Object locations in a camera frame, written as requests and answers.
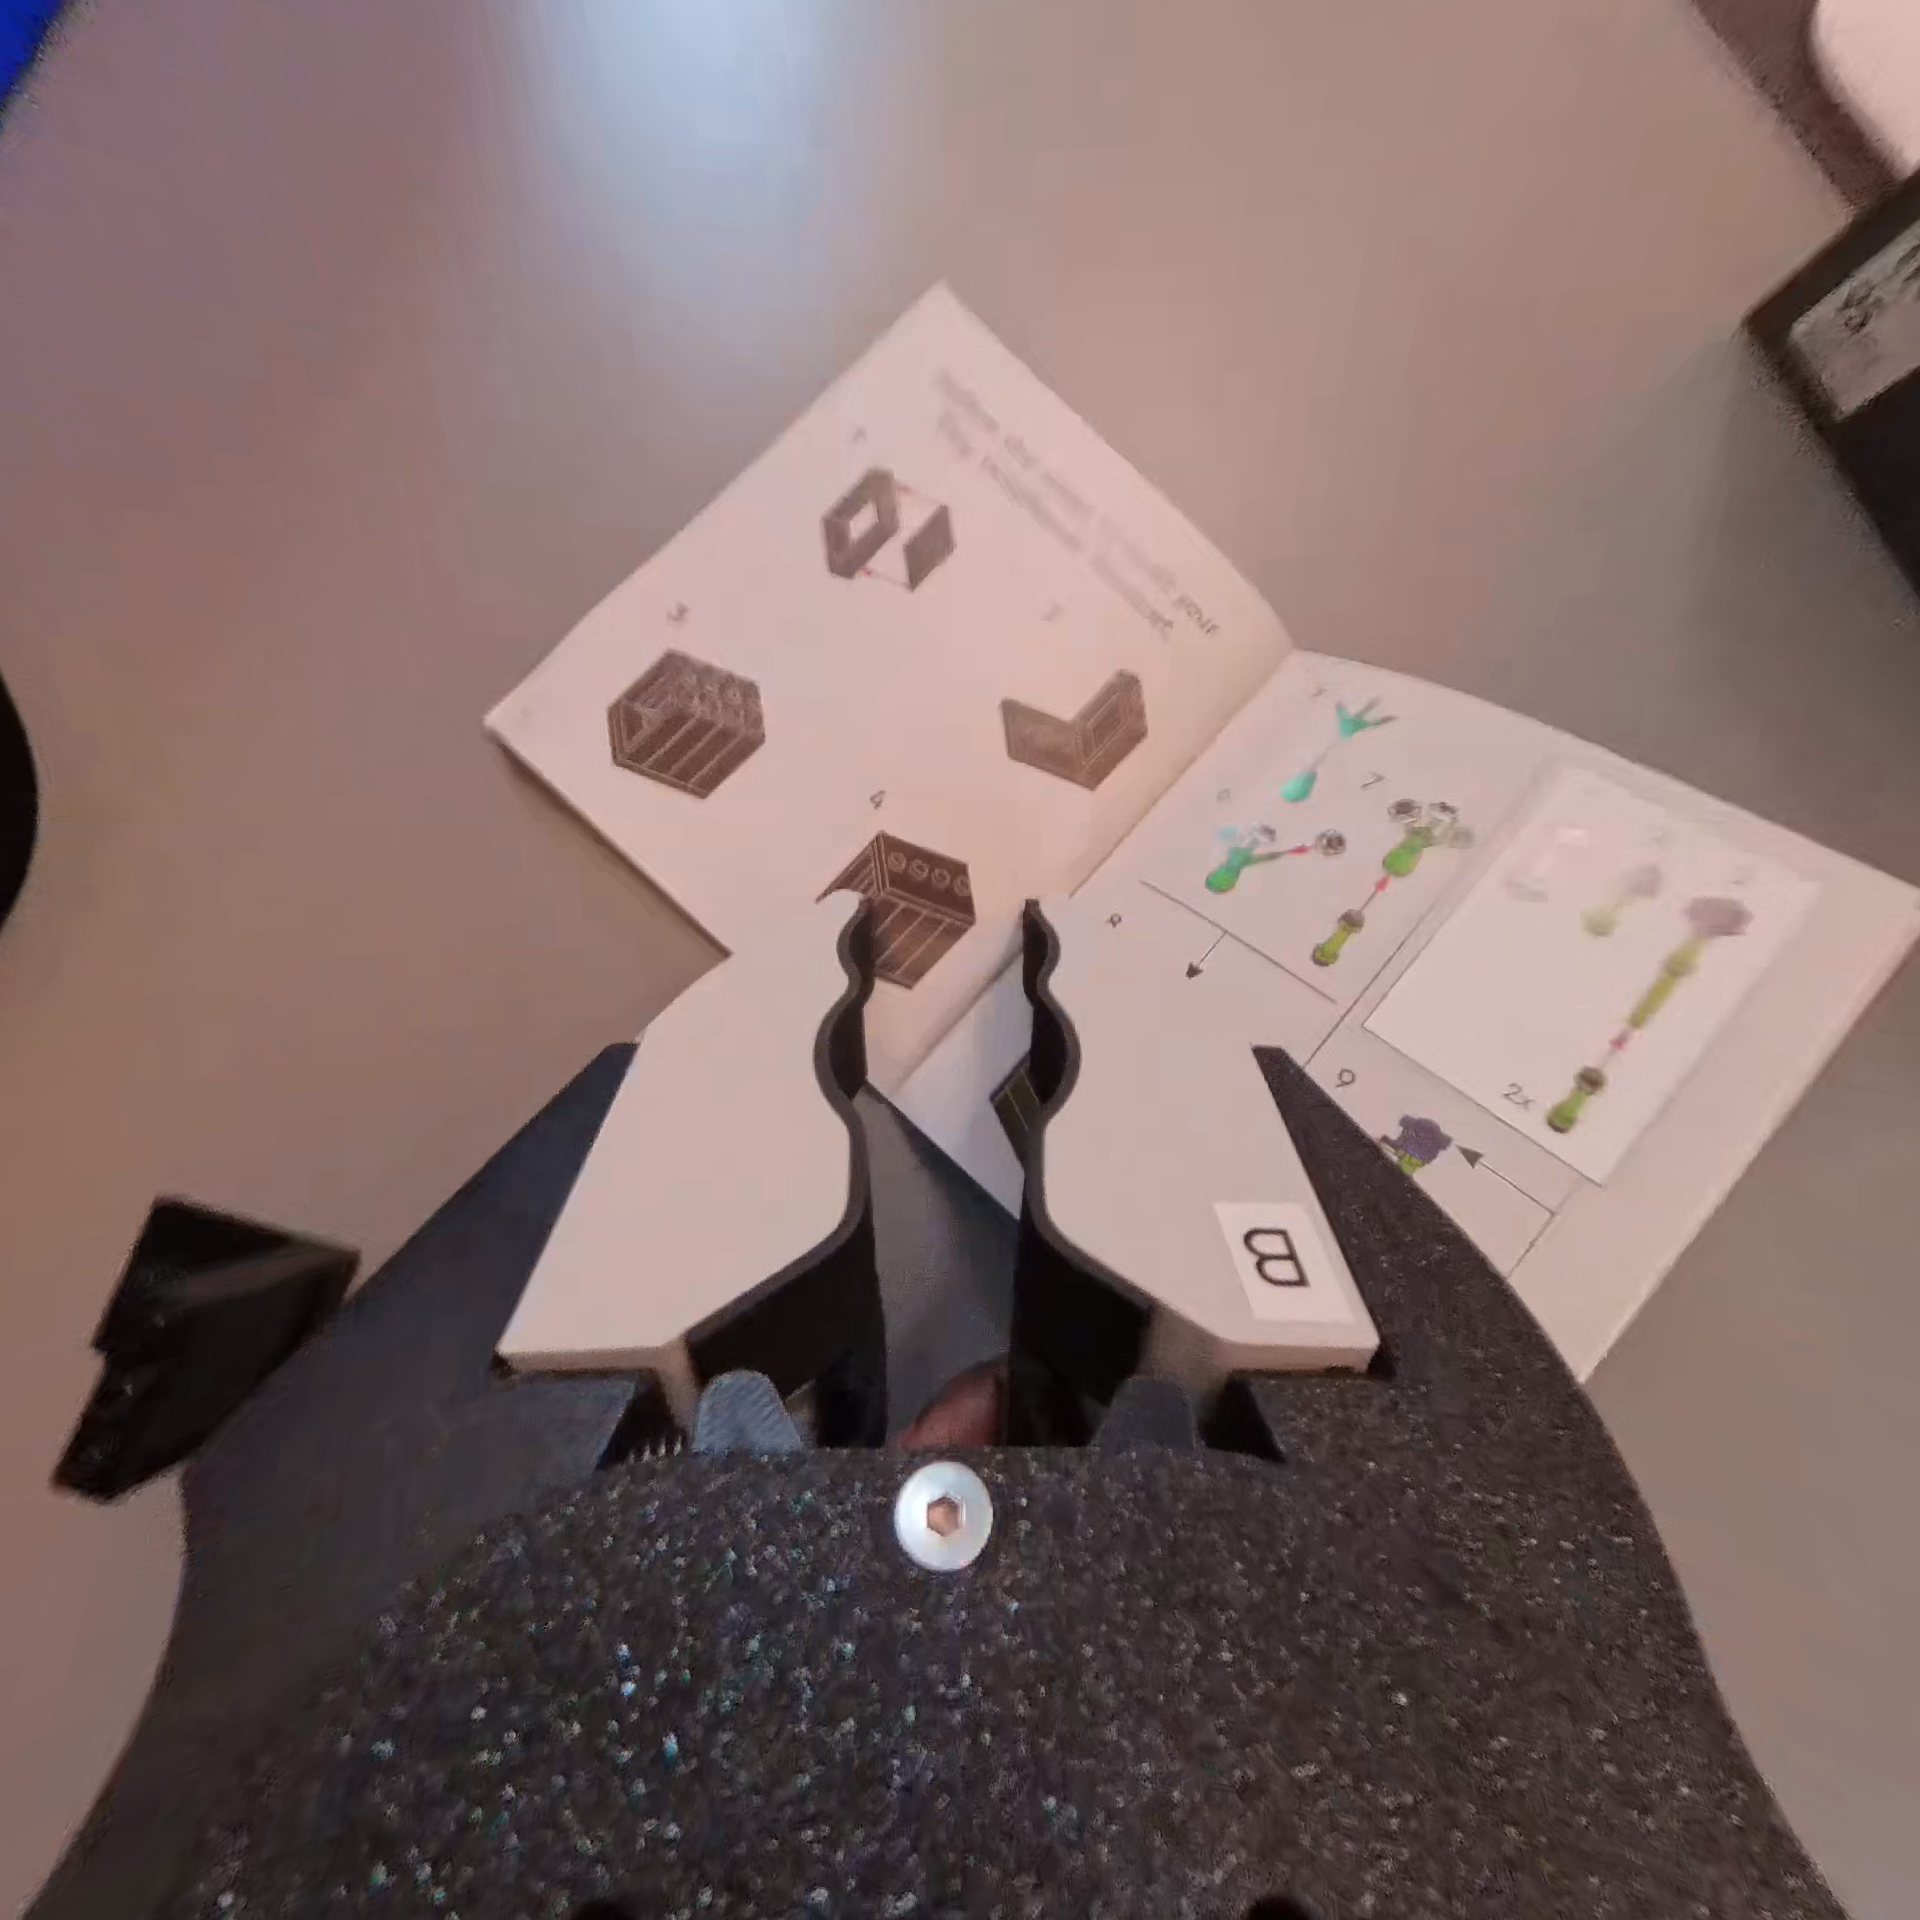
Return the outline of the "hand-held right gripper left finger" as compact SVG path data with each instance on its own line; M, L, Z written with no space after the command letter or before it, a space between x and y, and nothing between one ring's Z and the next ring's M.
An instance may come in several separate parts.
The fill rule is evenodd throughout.
M641 1032L497 1340L516 1375L654 1375L682 1420L709 1381L787 1389L878 1312L856 1093L869 905L825 896L712 966Z

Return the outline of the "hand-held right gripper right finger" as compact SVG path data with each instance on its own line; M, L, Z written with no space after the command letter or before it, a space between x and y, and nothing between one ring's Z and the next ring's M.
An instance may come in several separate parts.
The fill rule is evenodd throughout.
M1378 1331L1256 1045L1066 896L1029 900L1019 1352L1048 1368L1368 1368Z

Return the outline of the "black L-shaped lego assembly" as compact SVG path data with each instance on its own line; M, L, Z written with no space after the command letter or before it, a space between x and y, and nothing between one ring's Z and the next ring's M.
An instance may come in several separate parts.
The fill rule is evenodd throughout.
M181 1467L336 1315L360 1264L333 1239L155 1197L90 1342L101 1375L53 1485L108 1504Z

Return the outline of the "lego instruction booklet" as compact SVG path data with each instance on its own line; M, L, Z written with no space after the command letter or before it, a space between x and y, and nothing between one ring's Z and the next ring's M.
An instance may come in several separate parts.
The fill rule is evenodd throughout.
M857 892L872 1067L1018 1208L1026 899L1291 1055L1589 1375L1915 945L1915 888L1298 652L946 287L488 731L725 948Z

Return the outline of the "black lego set box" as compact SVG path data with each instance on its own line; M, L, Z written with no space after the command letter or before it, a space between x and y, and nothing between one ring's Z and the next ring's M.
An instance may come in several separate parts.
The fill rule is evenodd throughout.
M1856 215L1741 331L1917 587L1917 176Z

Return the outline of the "black cushioned wrist rest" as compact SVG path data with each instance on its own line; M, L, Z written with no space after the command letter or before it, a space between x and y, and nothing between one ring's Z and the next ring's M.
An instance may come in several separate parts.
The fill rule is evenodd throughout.
M0 685L0 750L3 750L3 871L0 918L8 926L32 872L42 837L42 779L30 734L11 695Z

